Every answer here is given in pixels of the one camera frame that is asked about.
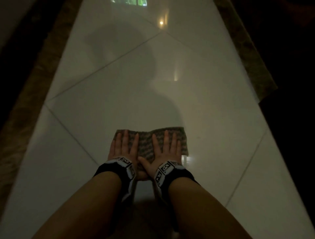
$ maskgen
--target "hand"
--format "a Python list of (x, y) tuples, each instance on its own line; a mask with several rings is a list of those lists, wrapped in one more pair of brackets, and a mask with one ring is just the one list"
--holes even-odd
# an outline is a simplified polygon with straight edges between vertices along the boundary
[(176, 161), (181, 164), (181, 145), (180, 141), (177, 141), (176, 143), (176, 139), (176, 133), (174, 133), (171, 147), (169, 147), (169, 132), (165, 130), (163, 152), (161, 152), (157, 137), (155, 134), (152, 135), (152, 143), (155, 155), (154, 161), (150, 164), (145, 158), (138, 157), (139, 162), (143, 165), (144, 169), (151, 178), (154, 178), (158, 167), (166, 161)]
[(132, 144), (130, 152), (129, 152), (128, 142), (129, 142), (128, 130), (125, 130), (124, 132), (123, 143), (121, 142), (121, 133), (118, 133), (116, 140), (113, 140), (111, 143), (107, 160), (112, 160), (113, 158), (117, 158), (117, 157), (128, 158), (132, 162), (134, 168), (136, 169), (137, 180), (146, 180), (148, 178), (148, 175), (146, 174), (146, 172), (143, 172), (143, 171), (138, 172), (137, 170), (139, 134), (136, 134), (135, 140)]

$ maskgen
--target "glossy floor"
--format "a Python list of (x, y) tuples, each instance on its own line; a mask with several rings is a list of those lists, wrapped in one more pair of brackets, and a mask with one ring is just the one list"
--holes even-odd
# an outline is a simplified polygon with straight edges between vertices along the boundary
[[(185, 127), (188, 170), (253, 237), (315, 238), (211, 0), (83, 1), (1, 237), (30, 238), (104, 162), (116, 129), (170, 126)], [(164, 238), (152, 200), (139, 182), (132, 218)]]

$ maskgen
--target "forearm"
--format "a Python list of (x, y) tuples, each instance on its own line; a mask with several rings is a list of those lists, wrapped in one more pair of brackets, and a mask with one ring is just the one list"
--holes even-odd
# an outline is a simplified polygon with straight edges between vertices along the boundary
[(108, 229), (120, 189), (117, 174), (96, 175), (48, 219), (33, 239), (91, 238)]
[(187, 238), (251, 238), (238, 221), (205, 189), (189, 178), (169, 186), (180, 233)]

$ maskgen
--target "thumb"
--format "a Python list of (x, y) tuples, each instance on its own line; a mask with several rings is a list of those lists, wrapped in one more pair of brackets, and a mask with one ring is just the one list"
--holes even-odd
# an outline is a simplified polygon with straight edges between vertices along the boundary
[(146, 172), (148, 174), (150, 174), (150, 168), (151, 168), (151, 164), (149, 163), (148, 160), (146, 160), (144, 157), (138, 157), (139, 162), (142, 164), (142, 166), (144, 167), (144, 169), (146, 170)]

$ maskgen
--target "wristband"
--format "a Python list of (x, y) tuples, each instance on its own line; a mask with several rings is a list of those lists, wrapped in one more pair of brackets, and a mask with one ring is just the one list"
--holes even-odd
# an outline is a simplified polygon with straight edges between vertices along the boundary
[(132, 162), (126, 157), (117, 157), (99, 166), (94, 177), (102, 172), (114, 172), (121, 180), (121, 191), (120, 195), (122, 201), (128, 198), (133, 189), (135, 183), (136, 173)]
[(194, 176), (179, 162), (166, 161), (158, 167), (154, 176), (154, 181), (157, 185), (159, 195), (165, 203), (169, 203), (168, 190), (171, 182), (181, 177), (190, 178), (196, 182)]

